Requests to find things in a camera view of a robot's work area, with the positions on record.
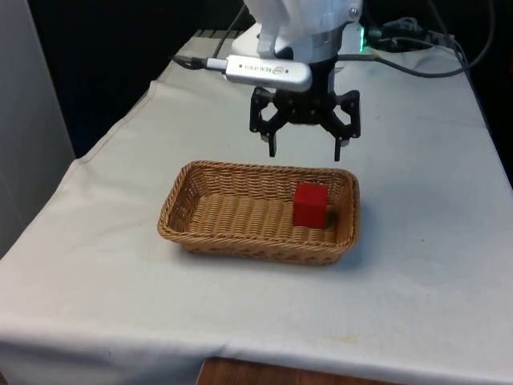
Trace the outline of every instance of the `table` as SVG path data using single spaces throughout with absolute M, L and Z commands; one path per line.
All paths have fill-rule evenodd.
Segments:
M 208 55 L 194 38 L 184 55 Z M 442 50 L 393 55 L 421 71 Z M 194 383 L 208 357 L 396 383 L 513 383 L 513 195 L 465 75 L 349 63 L 362 137 L 248 130 L 251 87 L 170 65 L 0 261 L 0 370 L 16 384 Z M 361 238 L 325 268 L 195 256 L 156 222 L 192 160 L 340 167 Z
M 355 379 L 276 367 L 262 363 L 248 363 L 235 359 L 207 359 L 201 366 L 196 385 L 393 385 L 370 379 Z

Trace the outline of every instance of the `black wall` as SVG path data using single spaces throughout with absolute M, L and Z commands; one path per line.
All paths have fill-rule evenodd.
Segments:
M 487 39 L 487 0 L 435 3 L 472 60 Z M 31 0 L 77 156 L 127 113 L 196 29 L 226 28 L 241 4 L 241 0 Z M 439 30 L 424 0 L 367 0 L 366 4 L 378 23 L 414 16 L 422 26 Z M 495 43 L 471 77 L 511 175 L 511 143 L 506 134 L 511 127 L 507 113 L 513 101 L 513 30 L 508 28 L 513 20 L 513 2 L 495 0 L 495 5 Z M 247 17 L 239 27 L 250 24 Z

